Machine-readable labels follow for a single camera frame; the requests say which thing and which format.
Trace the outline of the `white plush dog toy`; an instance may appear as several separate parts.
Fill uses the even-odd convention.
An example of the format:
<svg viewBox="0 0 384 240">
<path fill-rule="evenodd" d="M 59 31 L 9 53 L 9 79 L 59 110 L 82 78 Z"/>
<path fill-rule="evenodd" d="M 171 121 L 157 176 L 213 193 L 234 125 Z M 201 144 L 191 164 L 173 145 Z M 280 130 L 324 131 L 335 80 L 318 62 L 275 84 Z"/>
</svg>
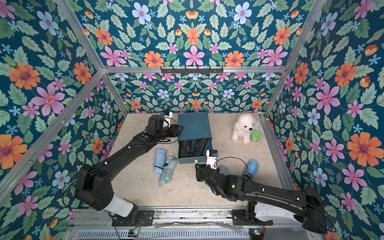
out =
<svg viewBox="0 0 384 240">
<path fill-rule="evenodd" d="M 257 120 L 252 114 L 242 114 L 234 124 L 232 141 L 237 142 L 239 138 L 242 138 L 243 144 L 249 145 L 252 132 L 256 131 L 260 125 L 260 120 Z"/>
</svg>

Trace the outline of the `light blue umbrella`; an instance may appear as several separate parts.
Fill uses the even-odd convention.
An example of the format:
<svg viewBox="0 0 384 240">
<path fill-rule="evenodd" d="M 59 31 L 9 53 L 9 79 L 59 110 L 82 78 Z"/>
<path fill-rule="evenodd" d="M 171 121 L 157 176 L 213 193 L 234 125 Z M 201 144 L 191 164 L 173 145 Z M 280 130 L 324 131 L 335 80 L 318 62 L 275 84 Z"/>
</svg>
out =
<svg viewBox="0 0 384 240">
<path fill-rule="evenodd" d="M 156 149 L 154 173 L 161 175 L 167 159 L 167 151 L 165 149 Z"/>
<path fill-rule="evenodd" d="M 249 180 L 252 180 L 254 176 L 258 173 L 259 171 L 259 164 L 256 160 L 250 160 L 248 163 L 243 176 L 248 178 Z"/>
</svg>

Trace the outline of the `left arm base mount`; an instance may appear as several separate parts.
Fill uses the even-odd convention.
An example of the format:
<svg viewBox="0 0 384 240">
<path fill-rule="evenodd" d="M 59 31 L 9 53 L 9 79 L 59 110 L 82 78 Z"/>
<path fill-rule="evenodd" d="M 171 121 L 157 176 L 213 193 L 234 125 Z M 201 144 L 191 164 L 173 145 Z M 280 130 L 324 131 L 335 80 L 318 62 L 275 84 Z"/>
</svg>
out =
<svg viewBox="0 0 384 240">
<path fill-rule="evenodd" d="M 151 226 L 154 220 L 153 210 L 133 210 L 127 217 L 115 215 L 112 217 L 113 227 L 141 227 Z"/>
</svg>

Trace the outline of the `teal drawer cabinet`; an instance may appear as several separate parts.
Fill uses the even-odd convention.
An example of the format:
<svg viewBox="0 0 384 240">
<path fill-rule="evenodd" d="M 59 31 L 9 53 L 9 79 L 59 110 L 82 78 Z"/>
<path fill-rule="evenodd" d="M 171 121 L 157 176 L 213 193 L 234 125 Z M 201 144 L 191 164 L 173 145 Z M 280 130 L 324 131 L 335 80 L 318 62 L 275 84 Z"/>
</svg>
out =
<svg viewBox="0 0 384 240">
<path fill-rule="evenodd" d="M 178 143 L 182 140 L 192 140 L 194 151 L 197 139 L 208 138 L 209 140 L 206 144 L 205 150 L 207 152 L 207 150 L 213 149 L 209 116 L 206 112 L 180 114 L 178 115 L 178 120 L 179 124 L 183 127 Z M 207 161 L 207 157 L 206 153 L 203 156 L 191 156 L 188 158 L 180 158 L 178 155 L 178 161 L 180 164 L 205 163 Z"/>
</svg>

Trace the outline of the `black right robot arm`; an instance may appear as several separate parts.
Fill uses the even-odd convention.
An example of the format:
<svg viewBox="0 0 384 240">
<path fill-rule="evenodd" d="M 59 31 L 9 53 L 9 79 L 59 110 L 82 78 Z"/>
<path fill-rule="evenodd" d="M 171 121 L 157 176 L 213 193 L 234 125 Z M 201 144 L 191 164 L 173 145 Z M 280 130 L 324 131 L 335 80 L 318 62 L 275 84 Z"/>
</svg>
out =
<svg viewBox="0 0 384 240">
<path fill-rule="evenodd" d="M 303 191 L 267 186 L 237 175 L 223 175 L 209 165 L 195 164 L 196 178 L 210 187 L 216 196 L 231 202 L 247 201 L 272 205 L 294 214 L 294 219 L 310 232 L 326 234 L 324 201 L 311 187 Z"/>
</svg>

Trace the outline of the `mint green folded umbrella left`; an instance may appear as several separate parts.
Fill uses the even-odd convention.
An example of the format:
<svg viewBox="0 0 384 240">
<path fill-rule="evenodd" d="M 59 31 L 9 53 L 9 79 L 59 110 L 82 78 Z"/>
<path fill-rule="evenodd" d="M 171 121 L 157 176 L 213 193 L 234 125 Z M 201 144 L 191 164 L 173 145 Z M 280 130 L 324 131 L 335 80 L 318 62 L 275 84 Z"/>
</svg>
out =
<svg viewBox="0 0 384 240">
<path fill-rule="evenodd" d="M 159 186 L 169 184 L 174 170 L 176 168 L 176 164 L 178 162 L 178 150 L 174 150 L 173 154 L 168 156 L 164 165 L 163 172 L 160 177 Z"/>
</svg>

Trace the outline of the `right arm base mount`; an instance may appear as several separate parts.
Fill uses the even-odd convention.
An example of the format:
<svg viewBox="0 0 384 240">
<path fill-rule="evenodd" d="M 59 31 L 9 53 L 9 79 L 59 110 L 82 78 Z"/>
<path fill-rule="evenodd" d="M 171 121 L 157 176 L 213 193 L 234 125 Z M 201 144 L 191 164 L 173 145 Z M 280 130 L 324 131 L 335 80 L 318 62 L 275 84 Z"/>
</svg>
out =
<svg viewBox="0 0 384 240">
<path fill-rule="evenodd" d="M 273 221 L 262 221 L 256 217 L 257 202 L 248 202 L 245 210 L 232 210 L 231 215 L 234 226 L 272 226 Z"/>
</svg>

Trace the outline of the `black hook rail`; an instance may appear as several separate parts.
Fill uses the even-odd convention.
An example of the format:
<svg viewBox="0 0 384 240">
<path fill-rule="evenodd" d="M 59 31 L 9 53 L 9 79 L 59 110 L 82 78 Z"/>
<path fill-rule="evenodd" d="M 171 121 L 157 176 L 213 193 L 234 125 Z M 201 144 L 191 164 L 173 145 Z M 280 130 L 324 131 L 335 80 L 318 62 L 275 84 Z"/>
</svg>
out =
<svg viewBox="0 0 384 240">
<path fill-rule="evenodd" d="M 161 67 L 162 74 L 221 74 L 223 67 Z"/>
</svg>

